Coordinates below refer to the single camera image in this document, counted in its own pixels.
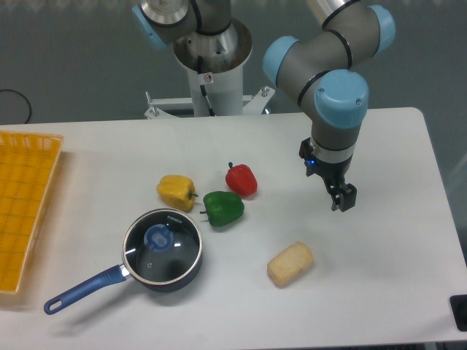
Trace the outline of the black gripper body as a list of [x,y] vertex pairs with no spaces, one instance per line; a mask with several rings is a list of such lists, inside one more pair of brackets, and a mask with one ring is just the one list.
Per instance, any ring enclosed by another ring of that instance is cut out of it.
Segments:
[[318,175],[329,193],[352,193],[353,186],[345,182],[350,167],[353,147],[343,150],[329,150],[321,147],[312,137],[301,142],[298,151],[304,160],[306,175]]

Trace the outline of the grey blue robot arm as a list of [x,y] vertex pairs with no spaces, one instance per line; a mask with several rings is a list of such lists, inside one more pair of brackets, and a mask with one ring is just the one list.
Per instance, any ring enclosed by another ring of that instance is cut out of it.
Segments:
[[[355,205],[357,190],[345,174],[369,97],[366,81],[352,67],[392,44],[395,22],[384,7],[360,1],[312,1],[310,7],[321,34],[310,42],[276,39],[262,67],[312,122],[299,150],[306,174],[323,179],[333,210],[346,211]],[[154,48],[174,48],[188,75],[195,116],[242,113],[243,66],[252,37],[232,16],[229,1],[140,1],[132,12]]]

